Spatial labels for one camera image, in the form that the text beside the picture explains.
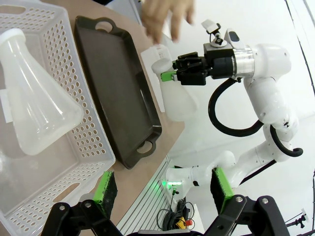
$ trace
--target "white cap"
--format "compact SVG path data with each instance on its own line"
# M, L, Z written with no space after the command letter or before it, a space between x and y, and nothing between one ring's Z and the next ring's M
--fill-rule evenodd
M9 29L0 35L0 46L5 41L9 40L12 37L16 37L16 36L22 36L23 40L24 41L26 40L23 31L21 31L20 29Z

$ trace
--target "human hand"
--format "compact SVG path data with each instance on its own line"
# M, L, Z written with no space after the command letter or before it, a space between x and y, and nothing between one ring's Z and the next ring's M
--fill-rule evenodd
M161 42L164 21L171 10L171 35L172 40L177 41L182 18L186 17L192 24L193 7L193 0L146 0L142 5L142 22L147 36L151 36L155 44Z

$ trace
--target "green led light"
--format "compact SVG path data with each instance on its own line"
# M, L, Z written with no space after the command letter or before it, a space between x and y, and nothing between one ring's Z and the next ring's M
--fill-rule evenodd
M182 185L182 182L168 182L167 185Z

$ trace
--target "black tray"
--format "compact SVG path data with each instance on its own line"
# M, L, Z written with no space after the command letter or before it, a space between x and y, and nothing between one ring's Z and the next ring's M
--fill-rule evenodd
M99 22L108 22L113 29L96 30ZM131 35L108 18L93 20L78 16L74 36L109 143L116 158L131 169L141 158L154 152L162 133ZM152 143L151 149L139 153L137 150L146 141Z

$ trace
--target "white wall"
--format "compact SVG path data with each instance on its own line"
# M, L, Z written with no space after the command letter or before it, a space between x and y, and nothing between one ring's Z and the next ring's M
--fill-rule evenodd
M178 55L197 51L203 55L203 44L209 36L200 23L207 18L219 22L224 34L227 27L234 28L249 45L275 43L286 47L291 55L292 70L279 81L279 86L299 118L314 113L315 97L296 33L283 0L196 0L194 26L182 25L178 44L164 39L173 59ZM195 152L237 140L217 131L211 124L207 107L211 94L223 80L207 79L204 87L189 87L200 103L196 116L186 127L170 156ZM257 117L242 84L231 87L217 103L217 115L222 123L233 128L247 128Z
M301 120L300 129L292 144L301 147L304 154L291 158L286 162L277 163L250 179L238 188L238 193L248 195L256 200L263 195L270 195L275 200L284 220L288 220L304 208L309 218L313 214L313 183L312 176L315 168L315 116ZM227 145L217 146L198 153L190 153L173 159L174 165L190 167L210 163L223 150L230 150L236 156L263 141L261 133L240 139ZM194 187L187 194L187 200L197 204L202 223L207 229L217 216L217 211L210 192L210 187ZM306 233L312 229L309 222L305 228L292 226L291 235ZM249 233L246 227L237 227L233 235Z

